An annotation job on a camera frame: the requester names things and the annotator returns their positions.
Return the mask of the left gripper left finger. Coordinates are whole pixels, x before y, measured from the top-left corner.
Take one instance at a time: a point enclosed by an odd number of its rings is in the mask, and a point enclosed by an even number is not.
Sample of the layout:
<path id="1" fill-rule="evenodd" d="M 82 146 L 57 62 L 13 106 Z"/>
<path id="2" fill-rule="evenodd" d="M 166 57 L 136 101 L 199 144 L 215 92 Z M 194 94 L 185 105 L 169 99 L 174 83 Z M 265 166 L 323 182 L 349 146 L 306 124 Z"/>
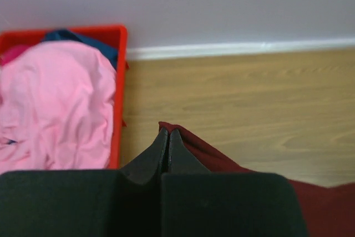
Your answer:
<path id="1" fill-rule="evenodd" d="M 153 143 L 127 165 L 119 169 L 135 184 L 148 184 L 156 180 L 166 168 L 165 153 L 169 143 L 169 133 L 161 129 Z"/>

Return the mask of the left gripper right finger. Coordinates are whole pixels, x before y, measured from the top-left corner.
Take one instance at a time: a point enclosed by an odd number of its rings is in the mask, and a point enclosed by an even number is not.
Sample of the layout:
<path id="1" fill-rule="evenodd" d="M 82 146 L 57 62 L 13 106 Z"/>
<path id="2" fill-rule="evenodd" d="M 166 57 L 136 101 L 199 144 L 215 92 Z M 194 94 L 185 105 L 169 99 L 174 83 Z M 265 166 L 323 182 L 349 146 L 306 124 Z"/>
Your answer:
<path id="1" fill-rule="evenodd" d="M 171 132 L 168 146 L 167 172 L 170 174 L 207 174 L 210 173 L 184 145 L 180 132 Z"/>

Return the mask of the maroon t shirt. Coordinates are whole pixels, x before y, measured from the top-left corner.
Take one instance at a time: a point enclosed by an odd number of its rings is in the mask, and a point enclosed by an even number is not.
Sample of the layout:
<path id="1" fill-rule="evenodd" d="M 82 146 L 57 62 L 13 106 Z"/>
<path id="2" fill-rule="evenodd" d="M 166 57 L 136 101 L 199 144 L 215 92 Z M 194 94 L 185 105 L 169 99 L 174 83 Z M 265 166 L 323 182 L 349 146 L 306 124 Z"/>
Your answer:
<path id="1" fill-rule="evenodd" d="M 353 236 L 354 184 L 330 188 L 241 167 L 180 125 L 207 174 L 170 174 L 161 184 L 162 236 Z"/>

